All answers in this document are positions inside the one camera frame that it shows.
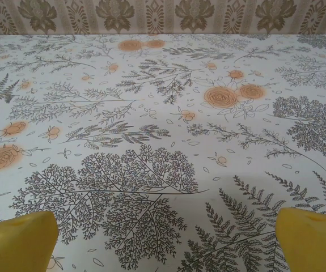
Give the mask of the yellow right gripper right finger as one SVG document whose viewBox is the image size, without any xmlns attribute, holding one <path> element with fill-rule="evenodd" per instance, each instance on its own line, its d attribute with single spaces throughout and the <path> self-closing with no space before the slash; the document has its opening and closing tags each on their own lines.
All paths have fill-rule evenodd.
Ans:
<svg viewBox="0 0 326 272">
<path fill-rule="evenodd" d="M 326 215 L 281 208 L 276 236 L 291 272 L 326 272 Z"/>
</svg>

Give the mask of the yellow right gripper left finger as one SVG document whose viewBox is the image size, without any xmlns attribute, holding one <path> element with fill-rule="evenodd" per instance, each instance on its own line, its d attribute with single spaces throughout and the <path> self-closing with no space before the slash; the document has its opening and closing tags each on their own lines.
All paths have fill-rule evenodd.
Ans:
<svg viewBox="0 0 326 272">
<path fill-rule="evenodd" d="M 0 272 L 46 272 L 57 238 L 51 211 L 0 222 Z"/>
</svg>

